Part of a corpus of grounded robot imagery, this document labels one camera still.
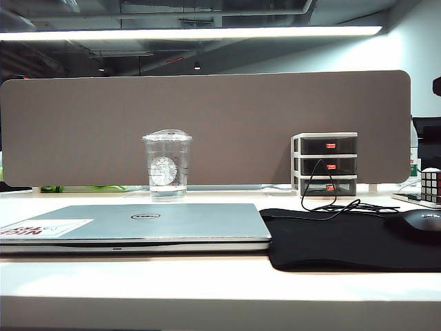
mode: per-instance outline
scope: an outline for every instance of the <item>green object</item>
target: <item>green object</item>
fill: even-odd
[[[101,192],[120,192],[127,190],[126,186],[122,185],[107,185],[107,186],[43,186],[42,193],[93,193]]]
[[[417,177],[417,176],[418,176],[418,165],[411,164],[411,176],[410,177]]]

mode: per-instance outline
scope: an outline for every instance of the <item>rubik's cube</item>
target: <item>rubik's cube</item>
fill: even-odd
[[[421,173],[421,199],[441,203],[441,171]]]

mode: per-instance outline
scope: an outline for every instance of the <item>ceiling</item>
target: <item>ceiling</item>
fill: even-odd
[[[19,32],[332,26],[349,23],[383,25],[387,20],[386,13],[397,2],[398,0],[3,0],[0,28],[2,32]],[[303,9],[307,9],[306,13],[292,14]],[[210,74],[340,39],[3,41],[2,76]],[[195,61],[201,63],[202,70],[194,70]]]

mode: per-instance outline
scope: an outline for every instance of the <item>white desk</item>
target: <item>white desk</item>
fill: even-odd
[[[389,195],[360,197],[417,208]],[[186,201],[300,209],[298,197],[275,190],[190,192]],[[67,205],[117,203],[151,201],[135,192],[3,193],[0,225]],[[288,273],[258,254],[2,259],[0,273],[4,330],[441,330],[439,273]]]

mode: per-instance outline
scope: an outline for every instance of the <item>cup lid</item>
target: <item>cup lid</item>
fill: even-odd
[[[193,137],[181,130],[161,130],[143,136],[144,141],[191,141]]]

